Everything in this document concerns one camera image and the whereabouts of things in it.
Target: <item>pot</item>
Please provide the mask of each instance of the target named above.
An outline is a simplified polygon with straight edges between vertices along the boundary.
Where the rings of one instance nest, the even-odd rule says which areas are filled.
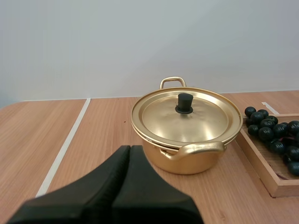
[[[164,88],[179,81],[182,87]],[[227,98],[187,87],[180,77],[134,105],[133,129],[149,161],[175,174],[195,174],[215,165],[242,127],[239,109]]]

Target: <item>pot lid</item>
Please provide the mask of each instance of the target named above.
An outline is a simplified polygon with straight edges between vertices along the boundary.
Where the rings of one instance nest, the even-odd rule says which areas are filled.
[[[163,89],[170,79],[183,87]],[[147,140],[180,148],[194,142],[228,143],[239,133],[242,115],[227,98],[186,87],[179,77],[166,78],[160,88],[139,99],[131,113],[134,129]]]

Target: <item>lid handle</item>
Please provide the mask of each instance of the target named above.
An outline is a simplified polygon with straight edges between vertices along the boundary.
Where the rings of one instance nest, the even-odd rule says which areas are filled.
[[[167,77],[162,80],[162,82],[160,84],[160,89],[164,88],[164,83],[170,82],[170,81],[179,81],[183,87],[186,87],[186,83],[181,77]]]
[[[176,106],[176,112],[182,114],[189,114],[193,112],[192,105],[193,96],[189,93],[180,93],[178,95],[178,105]]]

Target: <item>pot handle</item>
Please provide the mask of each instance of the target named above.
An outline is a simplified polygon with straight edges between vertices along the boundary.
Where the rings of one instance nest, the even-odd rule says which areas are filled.
[[[186,156],[200,153],[217,153],[221,154],[226,149],[225,145],[221,141],[214,142],[196,142],[189,145],[185,145],[178,150],[176,154],[170,154],[166,150],[160,149],[160,153],[166,156],[170,160],[180,160]]]
[[[179,81],[183,87],[186,87],[186,83],[181,77],[168,77],[168,78],[165,78],[162,80],[162,82],[160,84],[160,89],[164,88],[164,83],[170,82],[170,81]]]

